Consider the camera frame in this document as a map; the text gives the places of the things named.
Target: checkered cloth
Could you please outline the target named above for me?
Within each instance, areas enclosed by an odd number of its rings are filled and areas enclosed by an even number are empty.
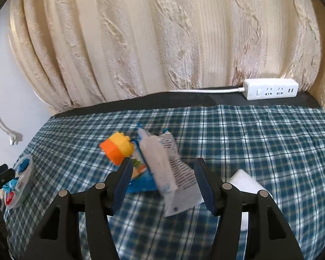
[[[290,106],[188,107],[51,118],[23,153],[32,153],[36,168],[31,193],[21,207],[5,212],[17,259],[59,190],[87,190],[115,170],[99,143],[115,131],[137,138],[138,123],[153,134],[167,128],[192,167],[203,157],[224,181],[238,169],[255,178],[282,210],[306,260],[325,246],[325,113]],[[109,220],[120,259],[207,259],[218,218],[204,204],[168,218],[163,207],[157,191],[125,196]],[[80,236],[83,257],[90,259],[84,214]]]

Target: beige curtain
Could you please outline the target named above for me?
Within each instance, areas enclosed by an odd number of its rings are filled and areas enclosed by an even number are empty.
[[[18,63],[58,111],[256,77],[294,78],[325,109],[319,0],[11,0],[10,21]]]

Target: orange and yellow block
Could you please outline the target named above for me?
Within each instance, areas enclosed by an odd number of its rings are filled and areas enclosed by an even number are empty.
[[[130,137],[123,133],[115,132],[106,141],[100,144],[100,148],[115,165],[119,166],[125,157],[129,157],[134,152],[134,145],[130,142]]]

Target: screw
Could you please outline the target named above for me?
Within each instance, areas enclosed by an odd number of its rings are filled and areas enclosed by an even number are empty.
[[[64,196],[66,196],[68,194],[68,191],[67,190],[61,190],[60,192],[59,192],[59,196],[60,197],[64,197]]]
[[[223,184],[223,189],[230,190],[231,188],[232,188],[232,185],[231,184],[229,184],[229,183],[224,183]]]
[[[259,194],[260,194],[263,198],[266,198],[266,197],[269,196],[269,193],[266,192],[266,191],[264,191],[264,190],[261,190],[261,191],[259,192]]]
[[[98,190],[102,190],[104,187],[105,187],[105,183],[97,183],[95,185],[95,187],[98,189]]]

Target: power outlet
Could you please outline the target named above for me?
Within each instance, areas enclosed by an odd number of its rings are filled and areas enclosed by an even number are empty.
[[[289,78],[258,78],[243,81],[243,95],[247,100],[293,98],[297,95],[298,83]]]

